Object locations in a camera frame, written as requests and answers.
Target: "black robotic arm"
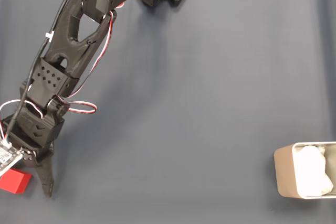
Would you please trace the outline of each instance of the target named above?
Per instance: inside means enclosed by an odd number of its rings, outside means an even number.
[[[64,0],[49,37],[33,63],[27,80],[20,88],[20,104],[13,115],[2,120],[6,132],[0,141],[0,175],[19,159],[34,167],[46,196],[53,193],[51,157],[73,94],[104,37],[117,17],[115,8],[125,0]],[[159,0],[142,0],[155,6]],[[181,0],[171,0],[178,4]],[[85,14],[98,22],[98,29],[78,41],[79,22]],[[43,51],[50,42],[43,57]]]

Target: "black cable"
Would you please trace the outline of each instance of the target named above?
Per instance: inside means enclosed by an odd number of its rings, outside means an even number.
[[[50,33],[52,33],[54,30],[55,30],[55,27],[57,25],[57,22],[58,22],[58,19],[59,19],[59,16],[60,14],[62,13],[63,9],[64,9],[64,6],[67,4],[68,0],[63,0],[62,3],[61,3],[61,6],[59,7],[58,9],[58,12],[56,14],[56,17],[54,19],[54,22],[52,23],[53,25],[51,26],[51,29],[50,29]],[[48,38],[45,38],[45,40],[43,41],[35,59],[34,59],[34,62],[30,68],[30,71],[29,71],[29,74],[28,74],[28,78],[27,78],[27,81],[26,81],[26,86],[25,86],[25,90],[21,96],[21,100],[20,100],[20,103],[19,105],[17,106],[16,110],[15,110],[15,113],[13,114],[12,118],[10,119],[9,121],[9,124],[8,124],[8,127],[7,127],[7,132],[6,132],[6,135],[7,137],[9,136],[10,132],[12,131],[15,123],[16,123],[16,119],[25,103],[25,100],[27,99],[27,95],[28,95],[28,89],[29,89],[29,86],[31,84],[31,80],[33,78],[33,73],[34,73],[34,70],[39,62],[39,58],[41,57],[44,49],[46,48],[47,44],[49,42],[49,39]]]

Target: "cable tie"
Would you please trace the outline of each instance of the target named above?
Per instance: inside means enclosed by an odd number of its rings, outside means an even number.
[[[49,42],[51,42],[53,40],[53,36],[54,36],[54,31],[50,33],[46,33],[46,37],[49,38]]]

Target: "red block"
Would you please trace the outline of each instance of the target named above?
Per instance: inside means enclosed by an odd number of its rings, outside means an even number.
[[[0,177],[0,189],[13,194],[23,194],[30,178],[31,174],[11,168]]]

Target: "ventilation holes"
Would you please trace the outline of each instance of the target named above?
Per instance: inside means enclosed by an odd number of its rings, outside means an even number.
[[[33,133],[34,137],[42,137],[43,135],[42,134],[38,134],[36,132]]]
[[[38,129],[38,130],[45,130],[46,128],[43,128],[41,126],[38,126],[38,125],[35,125],[35,128]]]

